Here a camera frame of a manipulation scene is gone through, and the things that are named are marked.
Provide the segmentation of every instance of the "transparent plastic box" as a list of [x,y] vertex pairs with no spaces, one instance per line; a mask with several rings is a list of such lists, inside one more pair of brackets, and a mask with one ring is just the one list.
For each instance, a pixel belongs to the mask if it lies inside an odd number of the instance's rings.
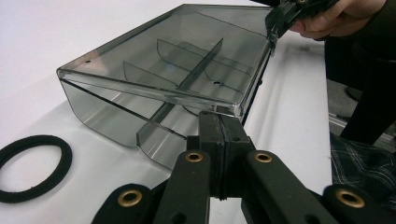
[[269,12],[182,5],[57,74],[82,123],[172,169],[200,111],[246,117],[270,53]]

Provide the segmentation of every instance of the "black rubber ring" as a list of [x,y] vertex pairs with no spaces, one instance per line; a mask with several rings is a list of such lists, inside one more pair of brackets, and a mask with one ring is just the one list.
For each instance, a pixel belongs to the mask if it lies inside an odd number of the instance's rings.
[[21,203],[41,196],[55,188],[66,176],[72,164],[73,153],[70,146],[61,138],[51,135],[36,135],[23,138],[0,150],[0,169],[14,156],[31,147],[56,146],[62,151],[59,164],[52,174],[40,184],[19,192],[0,190],[0,202]]

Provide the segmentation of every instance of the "white table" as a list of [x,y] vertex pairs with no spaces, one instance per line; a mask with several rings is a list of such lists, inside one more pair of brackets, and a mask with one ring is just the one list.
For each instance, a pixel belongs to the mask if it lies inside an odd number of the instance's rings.
[[[218,1],[0,2],[0,147],[36,134],[62,137],[73,149],[66,178],[25,203],[0,203],[2,223],[89,223],[109,193],[128,183],[153,188],[170,172],[138,149],[122,147],[73,114],[56,68],[183,3]],[[304,185],[332,183],[323,45],[288,32],[270,59],[245,125],[256,148],[275,152]],[[36,147],[0,171],[0,189],[20,191],[44,180],[60,151]],[[244,223],[238,200],[212,200],[211,223]]]

